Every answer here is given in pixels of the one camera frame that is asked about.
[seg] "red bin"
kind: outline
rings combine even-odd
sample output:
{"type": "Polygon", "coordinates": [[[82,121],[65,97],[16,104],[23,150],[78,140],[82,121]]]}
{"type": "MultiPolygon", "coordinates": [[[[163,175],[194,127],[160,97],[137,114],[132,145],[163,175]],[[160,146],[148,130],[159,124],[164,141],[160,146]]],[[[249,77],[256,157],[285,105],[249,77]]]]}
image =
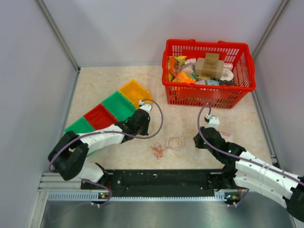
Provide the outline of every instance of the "red bin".
{"type": "Polygon", "coordinates": [[[248,92],[256,88],[255,67],[245,43],[169,39],[162,57],[162,70],[162,84],[169,104],[203,106],[209,103],[215,108],[233,108],[248,92]],[[196,85],[168,80],[169,56],[197,59],[205,57],[207,52],[219,53],[220,60],[233,64],[233,82],[237,86],[196,85]]]}

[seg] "white wall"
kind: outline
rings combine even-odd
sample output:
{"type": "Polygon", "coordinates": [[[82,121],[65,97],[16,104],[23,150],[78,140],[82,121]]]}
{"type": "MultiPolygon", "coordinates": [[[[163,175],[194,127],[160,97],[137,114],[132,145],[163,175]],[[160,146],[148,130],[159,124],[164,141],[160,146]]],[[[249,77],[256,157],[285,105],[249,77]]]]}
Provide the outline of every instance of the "white wall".
{"type": "Polygon", "coordinates": [[[291,1],[256,59],[257,92],[283,168],[304,175],[304,1],[291,1]]]}
{"type": "Polygon", "coordinates": [[[0,227],[27,226],[76,74],[34,0],[0,7],[0,227]]]}
{"type": "Polygon", "coordinates": [[[170,38],[255,49],[281,0],[44,0],[80,66],[159,64],[170,38]]]}

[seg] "brown box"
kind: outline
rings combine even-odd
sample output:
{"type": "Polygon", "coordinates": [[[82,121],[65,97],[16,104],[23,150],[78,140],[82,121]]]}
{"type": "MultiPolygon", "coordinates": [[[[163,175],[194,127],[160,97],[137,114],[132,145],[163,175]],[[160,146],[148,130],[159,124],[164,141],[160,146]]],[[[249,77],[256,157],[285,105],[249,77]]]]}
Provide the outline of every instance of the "brown box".
{"type": "Polygon", "coordinates": [[[220,78],[223,72],[224,61],[219,60],[219,54],[206,53],[205,58],[198,58],[195,73],[199,80],[203,78],[220,78]]]}

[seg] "plastic container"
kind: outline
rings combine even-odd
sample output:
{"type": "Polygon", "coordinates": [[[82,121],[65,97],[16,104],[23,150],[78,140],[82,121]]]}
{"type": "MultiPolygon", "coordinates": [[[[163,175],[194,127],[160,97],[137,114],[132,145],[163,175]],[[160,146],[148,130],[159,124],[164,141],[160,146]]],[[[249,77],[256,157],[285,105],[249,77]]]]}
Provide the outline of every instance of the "plastic container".
{"type": "Polygon", "coordinates": [[[142,99],[149,98],[153,99],[150,92],[142,87],[138,82],[135,80],[131,80],[123,87],[118,90],[122,95],[127,98],[136,109],[139,108],[138,102],[142,99]]]}
{"type": "Polygon", "coordinates": [[[191,40],[169,39],[162,57],[162,84],[165,86],[167,102],[175,105],[203,106],[209,103],[216,108],[233,108],[248,92],[254,91],[255,67],[245,43],[197,42],[191,40]],[[219,53],[219,59],[232,63],[235,82],[238,86],[198,85],[170,82],[168,80],[168,57],[205,57],[206,53],[219,53]]]}
{"type": "Polygon", "coordinates": [[[134,105],[116,91],[101,103],[118,121],[124,121],[136,111],[134,105]]]}
{"type": "Polygon", "coordinates": [[[104,129],[117,122],[117,119],[102,104],[85,114],[84,118],[95,130],[104,129]]]}
{"type": "Polygon", "coordinates": [[[86,121],[84,117],[75,121],[72,125],[65,129],[65,132],[73,131],[75,134],[89,133],[95,131],[95,129],[86,121]]]}

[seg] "beige wooden table surface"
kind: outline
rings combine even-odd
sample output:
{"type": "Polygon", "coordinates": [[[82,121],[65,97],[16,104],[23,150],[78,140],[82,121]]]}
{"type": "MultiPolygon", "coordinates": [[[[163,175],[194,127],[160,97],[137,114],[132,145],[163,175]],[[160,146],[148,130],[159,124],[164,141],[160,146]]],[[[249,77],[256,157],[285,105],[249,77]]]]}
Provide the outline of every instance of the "beige wooden table surface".
{"type": "MultiPolygon", "coordinates": [[[[167,103],[162,85],[161,66],[106,66],[83,67],[76,86],[67,126],[82,117],[109,95],[131,79],[148,89],[161,106],[164,124],[160,133],[148,140],[133,139],[123,144],[111,145],[96,151],[88,160],[106,169],[214,169],[222,168],[207,150],[196,149],[193,137],[198,133],[197,116],[200,107],[171,105],[167,103]],[[175,153],[170,149],[156,159],[150,148],[155,143],[162,146],[170,137],[183,136],[185,145],[175,153]]],[[[219,130],[233,133],[233,142],[245,147],[256,157],[271,162],[270,154],[260,126],[251,94],[247,94],[233,109],[212,109],[220,119],[219,130]]],[[[154,105],[149,134],[157,131],[161,116],[154,105]]]]}

